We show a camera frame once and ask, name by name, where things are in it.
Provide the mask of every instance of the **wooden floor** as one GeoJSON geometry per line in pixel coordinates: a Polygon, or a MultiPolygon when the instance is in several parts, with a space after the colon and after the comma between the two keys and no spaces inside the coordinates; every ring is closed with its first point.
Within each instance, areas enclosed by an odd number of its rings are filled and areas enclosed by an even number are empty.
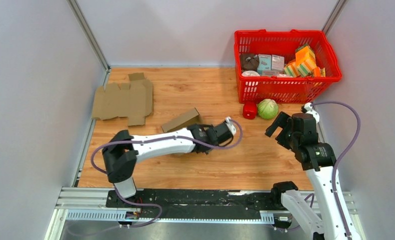
{"type": "MultiPolygon", "coordinates": [[[[227,116],[237,120],[243,127],[242,142],[209,155],[189,153],[145,160],[134,169],[138,188],[270,190],[274,183],[293,181],[301,190],[313,189],[294,154],[264,135],[272,121],[242,117],[234,68],[113,68],[109,83],[128,82],[128,74],[140,72],[153,83],[153,114],[146,118],[146,125],[129,128],[127,118],[98,120],[79,187],[112,186],[105,174],[92,167],[90,155],[117,132],[129,129],[132,135],[159,134],[163,123],[196,107],[208,124],[219,124],[227,116]]],[[[300,108],[298,104],[279,105],[280,111],[289,114],[300,108]]],[[[105,167],[102,154],[98,153],[95,161],[105,167]]]]}

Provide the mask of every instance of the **unfolded cardboard box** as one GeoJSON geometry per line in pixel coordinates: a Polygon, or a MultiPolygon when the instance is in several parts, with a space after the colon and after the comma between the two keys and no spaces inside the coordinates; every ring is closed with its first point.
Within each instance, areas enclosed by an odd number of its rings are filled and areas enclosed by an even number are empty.
{"type": "Polygon", "coordinates": [[[143,73],[129,74],[130,83],[100,86],[94,95],[92,119],[107,120],[128,117],[128,126],[144,125],[152,113],[153,85],[143,73]]]}
{"type": "Polygon", "coordinates": [[[180,116],[172,119],[171,121],[162,125],[164,133],[170,133],[193,124],[202,124],[202,117],[196,108],[193,108],[180,116]]]}

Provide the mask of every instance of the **red object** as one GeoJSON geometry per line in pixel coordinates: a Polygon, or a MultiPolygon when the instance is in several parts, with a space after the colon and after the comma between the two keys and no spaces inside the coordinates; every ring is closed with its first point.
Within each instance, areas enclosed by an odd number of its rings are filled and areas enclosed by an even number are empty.
{"type": "Polygon", "coordinates": [[[322,31],[236,31],[234,57],[240,103],[259,103],[264,99],[277,103],[308,103],[342,78],[336,54],[322,31]],[[325,68],[325,77],[242,76],[240,54],[274,54],[283,56],[288,63],[295,59],[295,50],[305,44],[314,50],[317,66],[325,68]]]}
{"type": "Polygon", "coordinates": [[[247,101],[243,105],[243,117],[245,119],[254,119],[258,114],[257,104],[253,101],[247,101]]]}

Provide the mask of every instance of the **green cabbage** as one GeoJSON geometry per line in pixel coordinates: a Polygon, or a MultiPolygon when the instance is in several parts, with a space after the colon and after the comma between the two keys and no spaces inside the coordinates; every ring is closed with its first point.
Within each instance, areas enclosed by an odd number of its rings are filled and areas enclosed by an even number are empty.
{"type": "Polygon", "coordinates": [[[258,104],[258,115],[265,119],[271,120],[279,113],[279,106],[272,99],[264,99],[258,104]]]}

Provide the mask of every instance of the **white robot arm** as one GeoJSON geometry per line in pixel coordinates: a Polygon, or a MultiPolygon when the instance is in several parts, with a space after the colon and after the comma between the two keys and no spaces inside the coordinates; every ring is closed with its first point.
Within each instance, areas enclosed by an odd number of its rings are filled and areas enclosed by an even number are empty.
{"type": "Polygon", "coordinates": [[[306,172],[318,200],[321,218],[314,213],[293,182],[280,182],[273,186],[272,194],[277,204],[283,206],[297,220],[309,240],[360,240],[361,237],[353,226],[352,219],[346,208],[340,187],[339,176],[332,182],[336,157],[332,147],[327,143],[318,142],[316,123],[320,116],[307,103],[302,107],[305,113],[292,116],[281,112],[274,123],[267,128],[266,135],[271,137],[277,127],[282,128],[275,138],[277,143],[295,154],[306,172]],[[336,203],[332,184],[337,185],[338,199],[351,236],[346,234],[345,226],[336,203]]]}
{"type": "Polygon", "coordinates": [[[130,135],[128,130],[118,132],[110,142],[124,141],[103,148],[106,174],[124,198],[136,194],[133,171],[137,163],[167,154],[206,153],[212,147],[196,144],[196,141],[219,146],[232,140],[237,130],[230,117],[217,126],[193,124],[174,132],[139,136],[130,135]]]}

